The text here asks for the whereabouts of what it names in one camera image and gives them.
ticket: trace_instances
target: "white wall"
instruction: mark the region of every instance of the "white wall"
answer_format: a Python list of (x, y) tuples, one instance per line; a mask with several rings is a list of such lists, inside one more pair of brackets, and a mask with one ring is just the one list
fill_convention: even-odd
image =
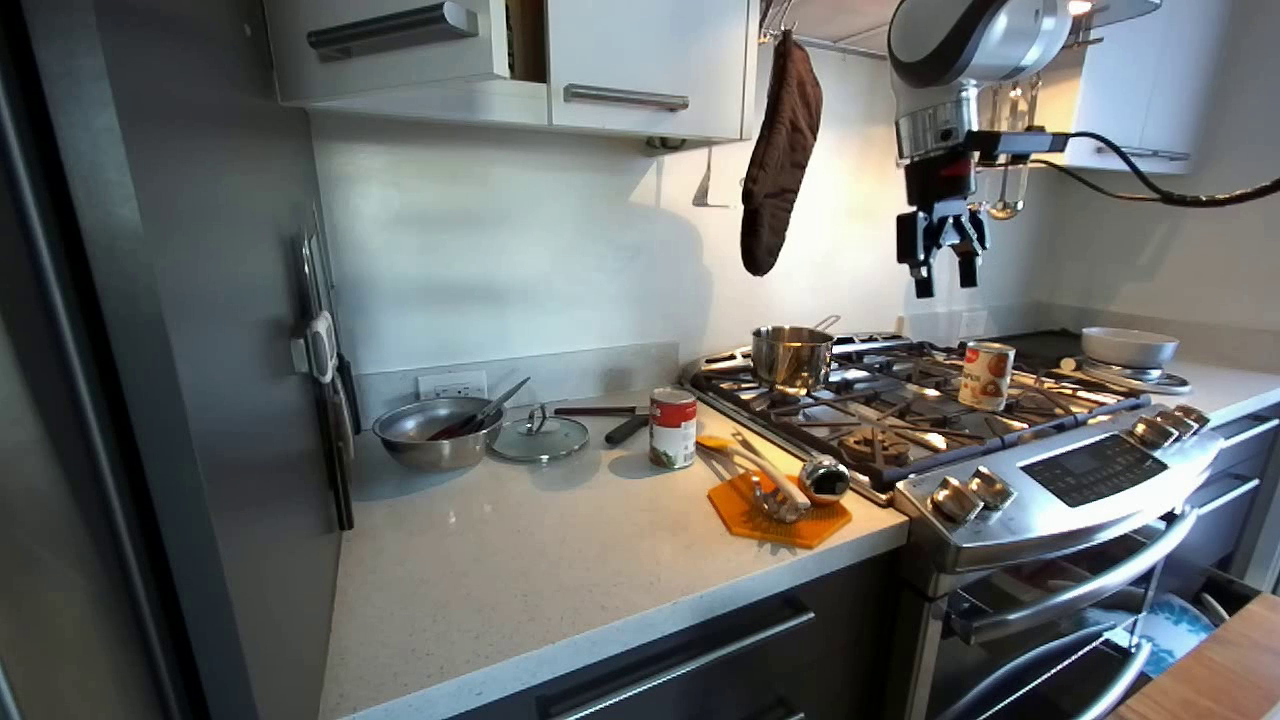
[[(1204, 159), (1194, 176), (1167, 181), (1183, 194), (1228, 194), (1280, 176), (1280, 5), (1254, 0), (1232, 14)], [(1019, 255), (1037, 277), (1034, 299), (1280, 337), (1280, 196), (1190, 214), (1116, 204), (1041, 176), (1037, 204), (1047, 204), (1041, 230), (1029, 230), (1037, 253)]]
[(740, 350), (757, 326), (896, 327), (900, 172), (878, 60), (811, 54), (826, 131), (773, 277), (740, 269), (754, 145), (707, 153), (523, 129), (316, 115), (316, 159), (357, 372), (611, 343)]

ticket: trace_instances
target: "oven door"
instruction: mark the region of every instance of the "oven door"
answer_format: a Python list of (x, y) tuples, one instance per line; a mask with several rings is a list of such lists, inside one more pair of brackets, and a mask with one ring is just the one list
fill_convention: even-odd
[(942, 600), (928, 716), (1104, 716), (1145, 675), (1145, 607), (1197, 513), (989, 572)]

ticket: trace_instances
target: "lid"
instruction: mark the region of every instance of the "lid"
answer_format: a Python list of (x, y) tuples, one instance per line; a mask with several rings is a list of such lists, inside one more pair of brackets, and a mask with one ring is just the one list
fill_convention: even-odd
[(588, 424), (573, 415), (511, 415), (505, 421), (488, 452), (516, 463), (553, 463), (588, 450)]

